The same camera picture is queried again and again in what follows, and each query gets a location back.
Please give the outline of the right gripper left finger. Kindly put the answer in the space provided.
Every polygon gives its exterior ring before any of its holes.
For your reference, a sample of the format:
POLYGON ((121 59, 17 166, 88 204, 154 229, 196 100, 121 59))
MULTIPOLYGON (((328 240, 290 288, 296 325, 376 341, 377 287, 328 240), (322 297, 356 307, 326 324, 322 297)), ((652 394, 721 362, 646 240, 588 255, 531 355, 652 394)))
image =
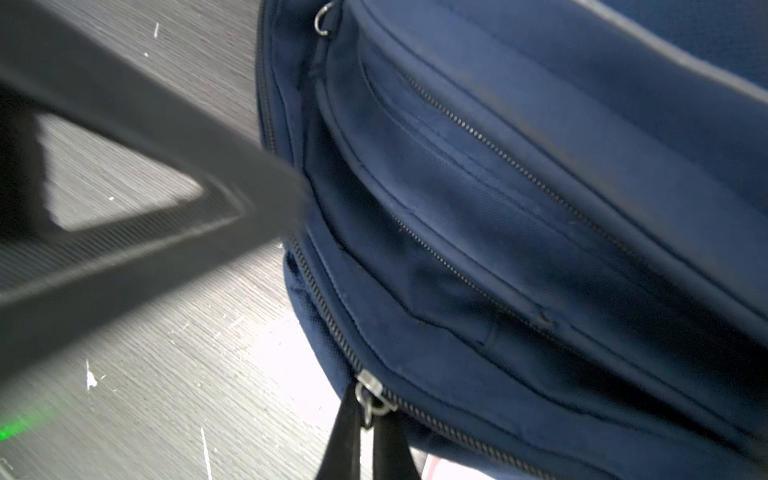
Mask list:
POLYGON ((362 412, 355 390, 350 384, 341 400, 316 480, 360 479, 362 412))

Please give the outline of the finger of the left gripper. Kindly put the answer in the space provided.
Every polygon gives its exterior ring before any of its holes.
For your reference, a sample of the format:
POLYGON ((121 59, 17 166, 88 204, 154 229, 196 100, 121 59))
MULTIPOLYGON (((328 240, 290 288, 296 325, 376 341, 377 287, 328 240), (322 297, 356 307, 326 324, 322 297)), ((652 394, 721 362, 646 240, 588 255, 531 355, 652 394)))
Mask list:
POLYGON ((303 178, 34 1, 1 6, 1 374, 14 377, 303 220, 303 178), (82 230, 45 202, 48 113, 189 176, 191 201, 82 230))

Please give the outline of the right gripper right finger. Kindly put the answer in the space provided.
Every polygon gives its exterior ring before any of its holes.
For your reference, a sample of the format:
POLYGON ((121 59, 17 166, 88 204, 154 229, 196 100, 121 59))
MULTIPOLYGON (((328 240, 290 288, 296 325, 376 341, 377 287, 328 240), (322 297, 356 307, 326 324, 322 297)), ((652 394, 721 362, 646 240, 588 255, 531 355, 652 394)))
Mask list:
POLYGON ((419 480, 420 473, 397 414, 376 417, 373 432, 373 479, 419 480))

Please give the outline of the navy blue student backpack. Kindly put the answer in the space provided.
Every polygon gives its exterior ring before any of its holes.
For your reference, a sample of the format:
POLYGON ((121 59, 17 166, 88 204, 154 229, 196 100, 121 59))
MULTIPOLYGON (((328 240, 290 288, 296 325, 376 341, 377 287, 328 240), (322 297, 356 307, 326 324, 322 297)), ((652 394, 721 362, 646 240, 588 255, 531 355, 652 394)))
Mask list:
POLYGON ((763 1, 266 1, 294 312, 497 479, 767 475, 763 1))

